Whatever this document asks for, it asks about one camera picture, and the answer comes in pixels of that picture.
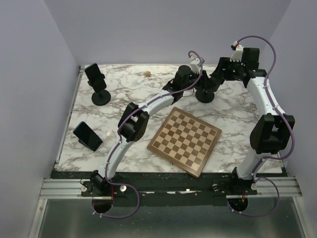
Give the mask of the black phone from wedge stand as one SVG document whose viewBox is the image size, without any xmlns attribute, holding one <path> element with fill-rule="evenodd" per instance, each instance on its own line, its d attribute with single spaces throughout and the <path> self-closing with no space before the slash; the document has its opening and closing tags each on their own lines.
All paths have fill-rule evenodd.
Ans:
<svg viewBox="0 0 317 238">
<path fill-rule="evenodd" d="M 73 133 L 87 145 L 97 142 L 100 137 L 84 122 L 80 122 L 73 130 Z"/>
</svg>

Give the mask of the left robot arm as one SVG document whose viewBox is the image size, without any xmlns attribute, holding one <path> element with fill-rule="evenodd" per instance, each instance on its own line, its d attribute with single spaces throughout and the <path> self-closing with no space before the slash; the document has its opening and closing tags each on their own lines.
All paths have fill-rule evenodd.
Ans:
<svg viewBox="0 0 317 238">
<path fill-rule="evenodd" d="M 206 94 L 214 93 L 219 88 L 214 74 L 207 75 L 202 66 L 194 68 L 182 65 L 175 76 L 153 98 L 143 104 L 128 104 L 119 123 L 117 140 L 99 169 L 92 172 L 90 181 L 93 191 L 99 196 L 109 192 L 116 169 L 127 150 L 144 135 L 149 118 L 160 110 L 171 106 L 183 97 L 183 92 L 196 89 Z"/>
</svg>

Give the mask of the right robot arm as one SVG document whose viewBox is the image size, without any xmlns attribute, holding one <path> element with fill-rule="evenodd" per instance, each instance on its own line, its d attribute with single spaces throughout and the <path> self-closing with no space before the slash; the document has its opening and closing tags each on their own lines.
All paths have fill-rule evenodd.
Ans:
<svg viewBox="0 0 317 238">
<path fill-rule="evenodd" d="M 260 119 L 250 134 L 251 150 L 243 162 L 232 172 L 228 189 L 239 194 L 246 183 L 254 182 L 254 177 L 267 159 L 275 159 L 279 151 L 286 148 L 295 118 L 279 109 L 269 85 L 268 73 L 259 68 L 260 50 L 245 48 L 239 44 L 232 47 L 231 57 L 221 57 L 215 71 L 210 75 L 216 92 L 225 81 L 241 81 L 250 92 Z"/>
</svg>

